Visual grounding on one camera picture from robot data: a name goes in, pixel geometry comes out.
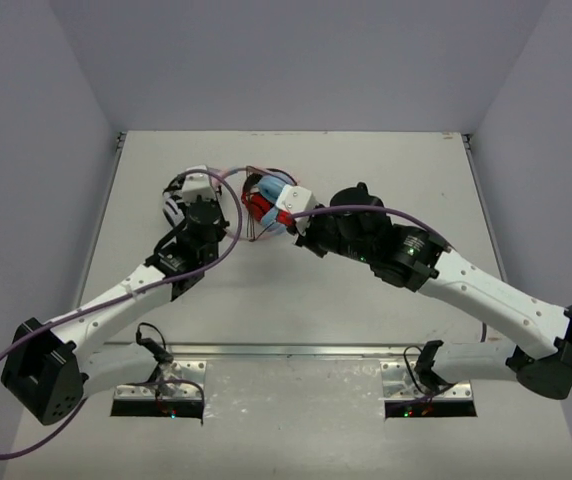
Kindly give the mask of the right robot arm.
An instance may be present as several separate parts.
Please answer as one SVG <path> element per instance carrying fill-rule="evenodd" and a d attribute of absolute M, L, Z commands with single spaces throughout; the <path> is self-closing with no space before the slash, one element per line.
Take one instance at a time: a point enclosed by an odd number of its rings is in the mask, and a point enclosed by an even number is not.
<path fill-rule="evenodd" d="M 420 346 L 409 376 L 425 396 L 473 379 L 515 381 L 553 400 L 569 396 L 572 305 L 547 303 L 486 273 L 415 219 L 394 223 L 394 211 L 363 182 L 337 192 L 329 206 L 304 187 L 287 186 L 277 205 L 298 246 L 359 261 L 384 283 L 441 301 L 501 334 L 495 342 Z"/>

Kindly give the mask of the pink blue cat-ear headphones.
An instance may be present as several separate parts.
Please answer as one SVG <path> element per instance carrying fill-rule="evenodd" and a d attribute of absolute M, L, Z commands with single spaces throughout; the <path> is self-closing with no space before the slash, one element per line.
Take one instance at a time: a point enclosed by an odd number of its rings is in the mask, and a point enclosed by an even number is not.
<path fill-rule="evenodd" d="M 245 215 L 242 225 L 246 233 L 240 234 L 240 241 L 267 240 L 285 232 L 286 227 L 278 221 L 276 201 L 284 186 L 298 184 L 290 173 L 278 168 L 256 166 L 228 169 L 210 167 L 210 170 L 224 179 L 236 174 L 245 174 L 241 191 L 236 196 L 242 204 Z"/>

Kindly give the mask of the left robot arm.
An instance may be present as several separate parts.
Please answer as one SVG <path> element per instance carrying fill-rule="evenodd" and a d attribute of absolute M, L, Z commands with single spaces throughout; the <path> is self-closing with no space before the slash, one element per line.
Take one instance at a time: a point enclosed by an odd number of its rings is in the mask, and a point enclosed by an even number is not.
<path fill-rule="evenodd" d="M 203 267 L 219 257 L 227 226 L 218 201 L 190 203 L 173 239 L 83 305 L 79 318 L 22 323 L 15 337 L 23 343 L 8 355 L 2 384 L 45 426 L 64 419 L 88 397 L 124 384 L 171 395 L 161 383 L 177 377 L 174 359 L 161 343 L 136 334 L 126 346 L 105 344 L 202 280 Z"/>

